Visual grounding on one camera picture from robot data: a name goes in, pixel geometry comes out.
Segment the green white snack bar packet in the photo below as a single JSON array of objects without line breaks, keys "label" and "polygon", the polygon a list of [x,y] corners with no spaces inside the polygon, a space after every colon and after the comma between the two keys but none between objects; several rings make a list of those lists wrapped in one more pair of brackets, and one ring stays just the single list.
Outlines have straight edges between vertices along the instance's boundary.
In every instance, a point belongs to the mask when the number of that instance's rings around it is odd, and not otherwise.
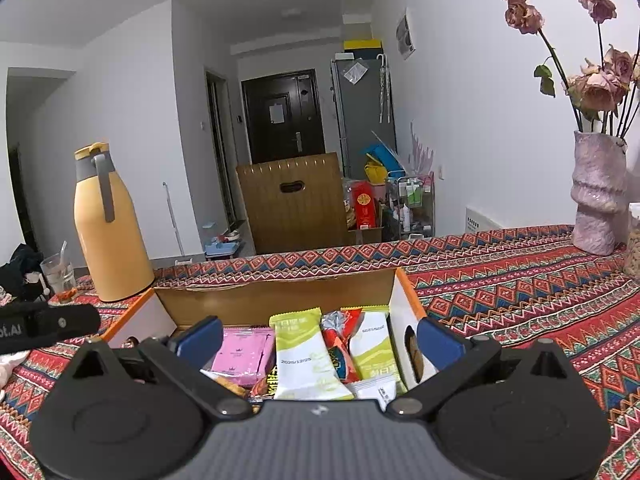
[{"label": "green white snack bar packet", "polygon": [[319,308],[273,315],[269,326],[276,340],[276,400],[352,400],[337,377],[323,340]]}]

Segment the white snack wrapper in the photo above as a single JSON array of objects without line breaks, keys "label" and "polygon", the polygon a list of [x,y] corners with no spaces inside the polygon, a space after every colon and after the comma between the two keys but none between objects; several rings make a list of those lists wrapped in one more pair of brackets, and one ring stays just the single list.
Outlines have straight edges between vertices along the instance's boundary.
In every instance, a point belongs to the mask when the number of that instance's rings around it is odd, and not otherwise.
[{"label": "white snack wrapper", "polygon": [[397,396],[397,382],[393,374],[378,375],[359,382],[350,382],[347,389],[357,400],[375,400],[381,411]]}]

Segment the red orange chip bag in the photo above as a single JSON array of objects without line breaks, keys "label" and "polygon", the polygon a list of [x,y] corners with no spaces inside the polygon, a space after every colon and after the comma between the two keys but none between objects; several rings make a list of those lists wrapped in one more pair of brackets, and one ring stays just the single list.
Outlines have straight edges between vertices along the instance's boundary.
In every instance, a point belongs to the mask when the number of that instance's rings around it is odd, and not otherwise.
[{"label": "red orange chip bag", "polygon": [[360,323],[360,309],[335,310],[322,315],[320,328],[326,350],[338,379],[343,384],[358,382],[356,365],[349,352],[349,341]]}]

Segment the white cloth glove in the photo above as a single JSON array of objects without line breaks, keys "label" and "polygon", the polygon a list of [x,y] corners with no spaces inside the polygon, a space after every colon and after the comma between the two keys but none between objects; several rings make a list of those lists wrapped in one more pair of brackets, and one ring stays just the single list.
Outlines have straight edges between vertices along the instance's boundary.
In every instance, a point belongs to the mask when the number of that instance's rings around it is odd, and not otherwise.
[{"label": "white cloth glove", "polygon": [[9,379],[14,371],[14,368],[22,364],[29,356],[30,351],[20,351],[10,354],[2,354],[0,356],[0,398],[4,399],[6,392],[4,387],[9,382]]}]

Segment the red cardboard pumpkin box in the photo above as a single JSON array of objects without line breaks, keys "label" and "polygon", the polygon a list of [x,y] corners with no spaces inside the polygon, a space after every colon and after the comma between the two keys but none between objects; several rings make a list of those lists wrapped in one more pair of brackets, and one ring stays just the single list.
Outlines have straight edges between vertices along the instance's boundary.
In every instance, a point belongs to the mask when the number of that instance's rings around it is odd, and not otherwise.
[{"label": "red cardboard pumpkin box", "polygon": [[409,337],[425,311],[407,275],[400,269],[315,278],[255,282],[211,289],[151,288],[102,335],[112,348],[129,337],[138,341],[186,330],[216,315],[224,326],[265,326],[276,314],[319,308],[389,306],[388,327],[399,373],[408,390],[436,373],[423,354],[409,348]]}]

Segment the drinking glass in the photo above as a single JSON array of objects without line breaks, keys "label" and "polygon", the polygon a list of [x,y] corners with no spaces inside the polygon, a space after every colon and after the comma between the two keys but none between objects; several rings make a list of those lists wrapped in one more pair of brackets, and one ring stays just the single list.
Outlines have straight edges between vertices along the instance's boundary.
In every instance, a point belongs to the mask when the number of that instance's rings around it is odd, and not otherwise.
[{"label": "drinking glass", "polygon": [[70,302],[77,292],[74,267],[66,256],[66,248],[64,240],[59,252],[40,263],[43,276],[59,302]]}]

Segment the yellow thermos jug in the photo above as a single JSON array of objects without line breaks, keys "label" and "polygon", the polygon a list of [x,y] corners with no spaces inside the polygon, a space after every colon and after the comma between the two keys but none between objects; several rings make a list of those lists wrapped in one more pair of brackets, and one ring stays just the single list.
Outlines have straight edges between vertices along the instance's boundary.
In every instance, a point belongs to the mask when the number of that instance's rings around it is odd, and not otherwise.
[{"label": "yellow thermos jug", "polygon": [[74,221],[94,288],[103,302],[136,296],[154,281],[134,203],[110,146],[96,142],[74,154]]}]

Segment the clear lidded food container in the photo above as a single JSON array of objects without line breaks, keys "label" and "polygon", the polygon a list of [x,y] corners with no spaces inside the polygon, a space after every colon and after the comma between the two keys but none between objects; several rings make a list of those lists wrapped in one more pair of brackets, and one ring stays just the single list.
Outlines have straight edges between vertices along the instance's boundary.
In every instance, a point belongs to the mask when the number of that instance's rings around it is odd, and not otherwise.
[{"label": "clear lidded food container", "polygon": [[624,272],[638,281],[640,278],[640,204],[630,203],[628,210],[629,229]]}]

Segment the pink textured flower vase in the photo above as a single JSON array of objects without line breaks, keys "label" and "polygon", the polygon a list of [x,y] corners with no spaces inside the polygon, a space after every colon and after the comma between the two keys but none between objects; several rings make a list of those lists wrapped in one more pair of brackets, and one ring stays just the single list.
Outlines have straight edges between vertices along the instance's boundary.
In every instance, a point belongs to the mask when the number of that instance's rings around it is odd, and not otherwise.
[{"label": "pink textured flower vase", "polygon": [[595,132],[575,131],[574,139],[573,244],[584,252],[608,256],[616,246],[616,217],[628,206],[626,143]]}]

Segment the dark entrance door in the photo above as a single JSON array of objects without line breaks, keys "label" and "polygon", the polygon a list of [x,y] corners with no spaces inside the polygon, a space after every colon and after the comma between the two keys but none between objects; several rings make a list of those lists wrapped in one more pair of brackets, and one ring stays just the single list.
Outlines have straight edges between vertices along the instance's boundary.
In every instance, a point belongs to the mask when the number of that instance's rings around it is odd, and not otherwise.
[{"label": "dark entrance door", "polygon": [[253,164],[326,152],[314,70],[244,80]]}]

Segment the grey refrigerator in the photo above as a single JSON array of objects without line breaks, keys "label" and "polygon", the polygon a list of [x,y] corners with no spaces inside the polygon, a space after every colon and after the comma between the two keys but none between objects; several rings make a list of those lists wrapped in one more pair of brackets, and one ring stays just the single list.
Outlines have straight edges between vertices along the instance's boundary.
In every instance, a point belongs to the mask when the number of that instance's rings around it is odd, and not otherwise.
[{"label": "grey refrigerator", "polygon": [[382,58],[331,61],[332,88],[338,123],[343,174],[364,180],[367,149],[382,140],[396,150],[390,91]]}]

